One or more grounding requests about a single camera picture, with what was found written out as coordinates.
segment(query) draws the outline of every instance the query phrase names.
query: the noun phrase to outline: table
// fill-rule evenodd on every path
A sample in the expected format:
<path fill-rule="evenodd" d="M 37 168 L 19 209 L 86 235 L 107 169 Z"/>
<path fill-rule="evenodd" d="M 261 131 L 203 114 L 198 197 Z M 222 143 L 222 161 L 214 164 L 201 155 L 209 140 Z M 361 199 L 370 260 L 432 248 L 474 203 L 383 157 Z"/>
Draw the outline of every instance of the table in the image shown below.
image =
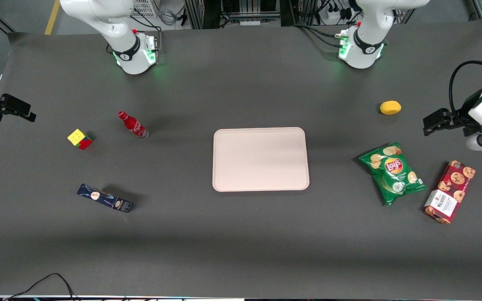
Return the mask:
<path fill-rule="evenodd" d="M 447 107 L 454 67 L 482 59 L 482 20 L 394 26 L 368 70 L 298 28 L 163 40 L 159 65 L 130 76 L 100 35 L 11 36 L 0 93 L 38 118 L 0 123 L 0 294 L 59 272 L 79 295 L 482 300 L 482 152 L 459 130 L 424 137 L 421 122 Z M 481 86 L 482 67 L 467 67 L 457 106 Z M 388 99 L 403 110 L 378 114 Z M 149 139 L 132 137 L 119 110 Z M 310 187 L 214 191 L 214 132 L 272 126 L 306 132 Z M 84 152 L 66 139 L 76 128 L 94 136 Z M 477 169 L 454 224 L 421 213 L 428 191 L 382 205 L 356 157 L 394 141 L 429 187 L 448 160 Z M 134 210 L 77 196 L 81 183 Z"/>

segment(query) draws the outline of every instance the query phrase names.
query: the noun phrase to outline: blue box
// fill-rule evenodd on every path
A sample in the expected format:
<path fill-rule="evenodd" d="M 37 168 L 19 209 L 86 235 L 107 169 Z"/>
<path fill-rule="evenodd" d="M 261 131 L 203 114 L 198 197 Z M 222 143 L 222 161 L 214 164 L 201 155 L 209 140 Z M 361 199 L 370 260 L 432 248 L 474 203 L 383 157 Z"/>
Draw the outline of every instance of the blue box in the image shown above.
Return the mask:
<path fill-rule="evenodd" d="M 129 212 L 131 207 L 133 206 L 132 202 L 126 201 L 118 196 L 113 196 L 110 193 L 107 193 L 101 189 L 96 189 L 94 187 L 88 186 L 86 184 L 81 184 L 77 194 L 80 196 L 84 196 L 88 199 L 95 200 L 100 204 L 104 204 L 107 207 L 110 207 L 114 210 L 122 211 L 122 212 Z"/>

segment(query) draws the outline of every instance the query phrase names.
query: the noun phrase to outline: rubik's cube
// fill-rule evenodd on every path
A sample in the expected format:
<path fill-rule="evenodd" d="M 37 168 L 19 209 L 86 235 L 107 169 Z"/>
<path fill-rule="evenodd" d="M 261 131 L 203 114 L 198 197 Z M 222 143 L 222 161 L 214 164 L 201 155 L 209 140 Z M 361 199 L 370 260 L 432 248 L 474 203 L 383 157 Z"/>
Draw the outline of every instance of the rubik's cube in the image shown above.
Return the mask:
<path fill-rule="evenodd" d="M 68 136 L 68 140 L 77 148 L 83 151 L 92 144 L 92 139 L 79 129 Z"/>

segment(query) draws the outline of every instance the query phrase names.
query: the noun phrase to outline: green chip bag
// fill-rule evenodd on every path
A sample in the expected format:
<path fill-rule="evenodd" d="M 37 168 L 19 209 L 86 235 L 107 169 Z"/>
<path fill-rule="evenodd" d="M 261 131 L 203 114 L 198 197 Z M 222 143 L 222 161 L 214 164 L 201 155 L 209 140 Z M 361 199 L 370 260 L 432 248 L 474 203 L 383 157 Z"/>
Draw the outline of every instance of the green chip bag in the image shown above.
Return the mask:
<path fill-rule="evenodd" d="M 379 185 L 386 205 L 390 206 L 398 196 L 426 190 L 427 186 L 408 166 L 399 143 L 375 149 L 360 157 Z"/>

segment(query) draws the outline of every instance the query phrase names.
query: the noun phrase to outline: red cookie box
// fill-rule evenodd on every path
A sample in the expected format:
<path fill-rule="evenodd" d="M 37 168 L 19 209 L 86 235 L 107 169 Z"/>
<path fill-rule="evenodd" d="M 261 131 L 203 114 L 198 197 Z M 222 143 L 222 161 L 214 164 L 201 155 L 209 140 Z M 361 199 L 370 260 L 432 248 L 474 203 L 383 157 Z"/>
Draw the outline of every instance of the red cookie box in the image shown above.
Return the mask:
<path fill-rule="evenodd" d="M 438 187 L 431 192 L 423 206 L 423 211 L 440 224 L 450 224 L 475 173 L 475 169 L 457 160 L 449 162 Z"/>

